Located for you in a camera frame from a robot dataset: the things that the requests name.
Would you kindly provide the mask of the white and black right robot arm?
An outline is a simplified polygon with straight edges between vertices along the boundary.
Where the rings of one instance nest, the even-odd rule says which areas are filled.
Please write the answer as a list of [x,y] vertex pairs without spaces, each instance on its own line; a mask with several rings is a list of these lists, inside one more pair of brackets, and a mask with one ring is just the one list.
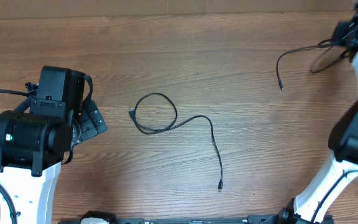
[[[315,48],[325,51],[337,46],[345,48],[339,58],[349,57],[358,92],[358,1],[354,11],[351,20],[338,22],[332,37]],[[268,217],[266,223],[333,222],[326,211],[346,186],[358,178],[358,99],[333,127],[328,147],[329,157],[309,186],[278,214]]]

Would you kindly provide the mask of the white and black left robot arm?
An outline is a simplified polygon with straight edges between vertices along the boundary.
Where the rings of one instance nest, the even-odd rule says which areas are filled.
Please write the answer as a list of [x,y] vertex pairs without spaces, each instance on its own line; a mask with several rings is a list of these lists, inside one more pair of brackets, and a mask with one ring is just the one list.
[[37,84],[26,83],[26,99],[0,114],[1,223],[51,223],[62,166],[108,129],[86,85],[83,72],[44,66]]

